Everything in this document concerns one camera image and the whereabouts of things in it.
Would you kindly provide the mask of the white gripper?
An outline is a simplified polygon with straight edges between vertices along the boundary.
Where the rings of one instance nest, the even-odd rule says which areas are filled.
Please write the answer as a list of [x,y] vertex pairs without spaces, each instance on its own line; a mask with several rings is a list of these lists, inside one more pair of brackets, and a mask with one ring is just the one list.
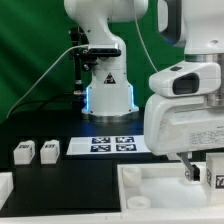
[[154,94],[145,107],[144,140],[155,155],[178,153],[186,179],[199,181],[200,169],[190,163],[189,152],[224,147],[224,107],[209,107],[204,96]]

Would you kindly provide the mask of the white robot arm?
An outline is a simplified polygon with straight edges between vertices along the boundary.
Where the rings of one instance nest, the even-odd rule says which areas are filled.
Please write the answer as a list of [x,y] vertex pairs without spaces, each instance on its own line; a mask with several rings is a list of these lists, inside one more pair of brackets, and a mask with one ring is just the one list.
[[224,0],[64,0],[90,72],[82,115],[144,115],[146,147],[174,155],[224,146]]

